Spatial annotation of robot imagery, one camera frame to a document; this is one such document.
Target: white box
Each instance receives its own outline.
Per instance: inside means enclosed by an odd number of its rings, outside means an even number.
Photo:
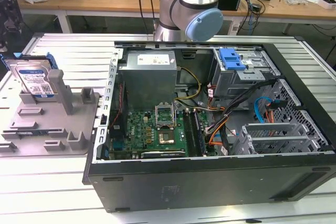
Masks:
[[[324,9],[336,9],[336,0],[319,0],[317,4]]]

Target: blue drive bay latch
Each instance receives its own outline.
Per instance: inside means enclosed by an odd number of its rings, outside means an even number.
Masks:
[[[246,66],[240,60],[240,56],[233,48],[221,48],[219,56],[226,70],[245,70]]]

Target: ram slot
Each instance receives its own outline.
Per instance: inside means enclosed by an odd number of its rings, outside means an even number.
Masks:
[[[197,112],[192,112],[190,119],[192,120],[193,136],[196,143],[196,152],[198,156],[205,154],[205,143],[202,136],[201,126],[199,125]]]
[[[191,115],[183,111],[183,124],[184,124],[184,133],[185,139],[187,142],[188,154],[189,157],[197,157],[197,148],[193,136],[193,128],[191,124]]]

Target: gray floor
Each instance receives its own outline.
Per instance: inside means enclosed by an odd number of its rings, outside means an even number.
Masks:
[[[26,44],[32,32],[43,33],[61,33],[58,20],[54,16],[43,15],[25,15],[25,23],[27,26],[23,29],[23,40],[21,47]],[[107,28],[104,27],[105,21],[103,17],[81,17],[71,16],[70,22],[74,33],[124,33],[124,34],[143,34],[144,27],[140,18],[119,18],[107,17]],[[149,28],[152,27],[152,20],[146,19],[146,24]],[[282,23],[260,23],[255,31],[254,36],[285,36],[282,34],[284,24]],[[224,22],[219,34],[227,34],[229,22]],[[323,28],[331,28],[332,26],[321,26]],[[330,36],[336,36],[336,29],[322,30],[323,33]],[[241,30],[240,35],[247,35],[247,31]],[[311,25],[294,24],[289,30],[288,36],[301,36],[303,37],[312,48],[322,57],[325,58],[329,53],[332,46],[336,43],[331,40],[331,37],[325,36]],[[328,63],[333,66],[336,62],[336,49],[328,59]],[[6,70],[2,63],[0,63],[0,79],[5,74]]]

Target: aluminum work table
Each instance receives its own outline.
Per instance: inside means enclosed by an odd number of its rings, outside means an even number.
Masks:
[[[24,53],[50,52],[73,92],[94,87],[103,96],[111,51],[117,40],[151,37],[44,34],[33,38]],[[248,36],[217,36],[212,41],[275,44],[336,121],[336,73],[304,41]],[[7,73],[0,82],[0,130],[9,124],[20,102],[19,92],[20,83]],[[100,115],[98,108],[95,127]],[[0,158],[0,223],[246,223],[247,219],[263,223],[336,223],[336,178],[296,202],[108,214],[93,187],[82,184],[85,163],[85,156]]]

